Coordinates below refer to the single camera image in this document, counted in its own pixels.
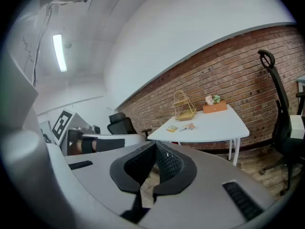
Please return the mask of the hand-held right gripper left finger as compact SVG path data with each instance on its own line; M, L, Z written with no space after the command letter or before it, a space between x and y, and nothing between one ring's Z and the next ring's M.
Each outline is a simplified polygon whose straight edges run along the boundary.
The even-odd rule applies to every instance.
M94 154L66 156L65 160L69 165L86 160L92 161L92 165L74 169L72 172L95 199L110 211L121 215L124 211L132 209L136 195L123 192L117 187L110 176L110 165L114 160L144 144L147 142Z

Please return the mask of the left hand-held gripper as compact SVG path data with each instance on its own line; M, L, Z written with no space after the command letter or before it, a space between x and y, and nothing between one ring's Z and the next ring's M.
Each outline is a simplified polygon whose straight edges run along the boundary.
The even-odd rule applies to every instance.
M81 140L84 134L96 134L94 128L94 125L88 124L76 112L64 109L52 129L52 134L63 155L68 156L70 145ZM124 146L125 139L97 139L96 152L115 150Z

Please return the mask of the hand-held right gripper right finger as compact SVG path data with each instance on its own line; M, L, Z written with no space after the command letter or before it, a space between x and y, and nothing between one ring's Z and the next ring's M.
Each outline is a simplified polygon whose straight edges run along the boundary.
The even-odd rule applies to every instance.
M228 161L191 148L156 143L160 183L146 229L233 229L265 213L272 194Z

